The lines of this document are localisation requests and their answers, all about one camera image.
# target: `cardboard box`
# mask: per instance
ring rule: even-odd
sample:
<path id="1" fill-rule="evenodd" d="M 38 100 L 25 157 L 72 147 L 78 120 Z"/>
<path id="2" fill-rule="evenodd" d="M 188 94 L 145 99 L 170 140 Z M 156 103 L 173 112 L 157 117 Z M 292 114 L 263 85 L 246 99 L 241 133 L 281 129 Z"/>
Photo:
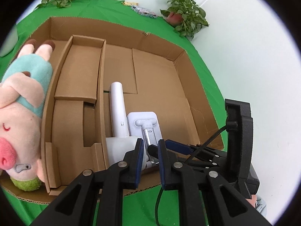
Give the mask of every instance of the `cardboard box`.
<path id="1" fill-rule="evenodd" d="M 83 170 L 109 166 L 112 137 L 109 87 L 123 85 L 126 113 L 153 111 L 162 137 L 185 144 L 207 140 L 218 127 L 186 52 L 153 34 L 84 18 L 51 17 L 31 35 L 39 46 L 56 44 L 54 69 L 41 126 L 45 187 L 18 190 L 7 175 L 1 185 L 15 196 L 49 203 Z M 211 147 L 222 149 L 222 139 Z M 142 175 L 138 190 L 160 183 L 158 171 Z"/>

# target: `black cable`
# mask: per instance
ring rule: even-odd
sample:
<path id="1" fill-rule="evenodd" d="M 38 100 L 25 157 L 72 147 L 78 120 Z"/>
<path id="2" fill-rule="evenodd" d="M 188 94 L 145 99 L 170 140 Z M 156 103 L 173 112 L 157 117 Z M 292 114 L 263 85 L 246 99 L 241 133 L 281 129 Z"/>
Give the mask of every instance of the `black cable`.
<path id="1" fill-rule="evenodd" d="M 158 208 L 159 208 L 159 203 L 160 203 L 160 199 L 161 199 L 163 191 L 164 191 L 164 189 L 161 186 L 159 194 L 158 194 L 158 197 L 157 197 L 156 206 L 155 206 L 155 219 L 156 219 L 157 226 L 160 226 L 160 224 L 159 224 L 159 217 L 158 217 Z"/>
<path id="2" fill-rule="evenodd" d="M 184 161 L 184 163 L 187 164 L 190 160 L 192 160 L 195 156 L 197 156 L 208 144 L 210 144 L 219 134 L 221 134 L 225 130 L 226 130 L 226 126 L 221 127 L 216 133 L 214 133 L 210 138 L 208 138 L 208 140 L 205 143 L 203 143 L 198 149 L 196 149 L 186 159 L 186 161 Z M 157 197 L 156 205 L 155 205 L 155 219 L 156 219 L 157 226 L 160 226 L 159 217 L 158 217 L 158 208 L 159 208 L 159 203 L 160 203 L 160 199 L 161 199 L 163 191 L 164 191 L 164 189 L 161 187 L 158 197 Z"/>
<path id="3" fill-rule="evenodd" d="M 198 149 L 196 149 L 187 159 L 184 161 L 187 164 L 194 157 L 196 157 L 208 144 L 210 144 L 219 134 L 226 130 L 226 125 L 221 127 L 216 133 L 214 133 L 205 143 L 203 143 Z"/>

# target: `green plush hat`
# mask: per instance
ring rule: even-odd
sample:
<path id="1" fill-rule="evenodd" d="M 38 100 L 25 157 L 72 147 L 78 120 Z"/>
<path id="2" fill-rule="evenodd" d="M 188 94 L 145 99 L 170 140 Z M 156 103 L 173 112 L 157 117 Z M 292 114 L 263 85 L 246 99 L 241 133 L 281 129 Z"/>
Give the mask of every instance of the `green plush hat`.
<path id="1" fill-rule="evenodd" d="M 18 181 L 18 180 L 15 180 L 11 177 L 11 180 L 13 181 L 13 184 L 18 188 L 18 189 L 21 189 L 23 191 L 34 191 L 36 189 L 38 189 L 42 182 L 41 180 L 39 180 L 38 177 L 32 179 L 32 180 L 29 180 L 29 181 Z"/>

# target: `pig ear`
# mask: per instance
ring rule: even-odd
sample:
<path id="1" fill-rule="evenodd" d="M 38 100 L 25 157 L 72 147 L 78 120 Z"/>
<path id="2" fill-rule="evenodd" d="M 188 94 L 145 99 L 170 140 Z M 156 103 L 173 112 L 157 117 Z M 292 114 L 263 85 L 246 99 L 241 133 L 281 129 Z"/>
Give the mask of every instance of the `pig ear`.
<path id="1" fill-rule="evenodd" d="M 27 54 L 31 54 L 33 53 L 34 49 L 35 49 L 35 44 L 36 44 L 36 40 L 35 39 L 29 39 L 27 42 L 25 42 L 24 46 L 21 48 L 17 58 L 23 56 L 23 55 L 27 55 Z"/>
<path id="2" fill-rule="evenodd" d="M 42 182 L 45 182 L 43 167 L 42 167 L 42 160 L 38 159 L 37 164 L 38 164 L 37 176 L 38 176 L 39 180 L 41 180 Z"/>
<path id="3" fill-rule="evenodd" d="M 41 46 L 39 46 L 35 54 L 48 61 L 54 49 L 55 43 L 52 40 L 46 40 Z"/>

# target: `white vacuum cleaner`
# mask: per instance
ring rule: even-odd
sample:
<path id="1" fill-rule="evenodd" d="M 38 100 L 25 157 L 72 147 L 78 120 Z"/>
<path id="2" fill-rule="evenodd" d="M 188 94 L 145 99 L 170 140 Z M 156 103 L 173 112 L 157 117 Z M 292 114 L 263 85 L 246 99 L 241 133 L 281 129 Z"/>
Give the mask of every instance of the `white vacuum cleaner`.
<path id="1" fill-rule="evenodd" d="M 157 116 L 154 112 L 131 112 L 126 116 L 123 89 L 120 82 L 110 86 L 110 111 L 113 136 L 106 138 L 110 166 L 122 161 L 126 152 L 135 148 L 137 138 L 144 141 L 142 170 L 158 163 L 147 153 L 151 144 L 158 145 L 162 139 Z"/>

